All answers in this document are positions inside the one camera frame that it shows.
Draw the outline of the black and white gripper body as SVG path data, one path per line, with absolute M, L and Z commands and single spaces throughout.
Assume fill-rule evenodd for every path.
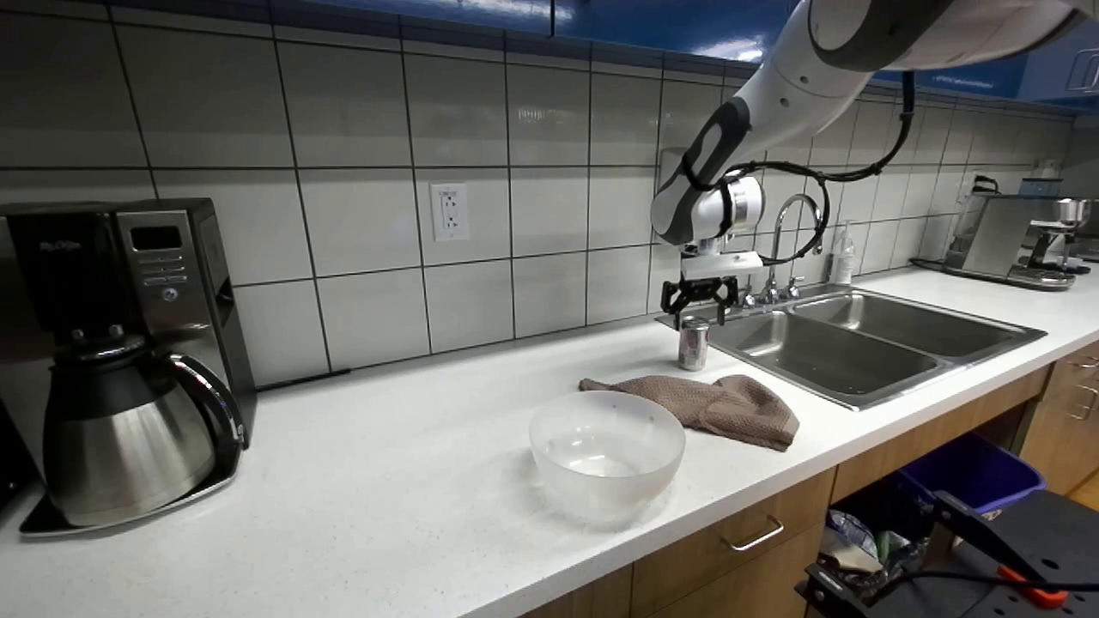
M 720 280 L 762 269 L 756 251 L 720 251 L 740 225 L 759 219 L 762 182 L 756 174 L 724 174 L 714 190 L 698 190 L 685 172 L 672 172 L 658 190 L 658 237 L 682 254 L 672 282 L 685 282 L 691 301 L 714 299 Z

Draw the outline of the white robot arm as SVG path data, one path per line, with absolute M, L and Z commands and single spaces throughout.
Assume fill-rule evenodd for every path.
M 670 321 L 691 301 L 729 314 L 745 273 L 780 263 L 756 251 L 720 254 L 733 228 L 762 213 L 759 168 L 806 174 L 824 193 L 889 166 L 897 147 L 856 172 L 766 163 L 771 147 L 833 127 L 877 74 L 904 76 L 897 142 L 908 142 L 917 74 L 1030 52 L 1075 16 L 1095 22 L 1095 0 L 802 0 L 756 74 L 714 107 L 652 195 L 652 229 L 682 251 L 682 280 L 662 286 L 661 308 Z M 795 261 L 824 237 L 833 195 L 813 210 L 818 229 Z

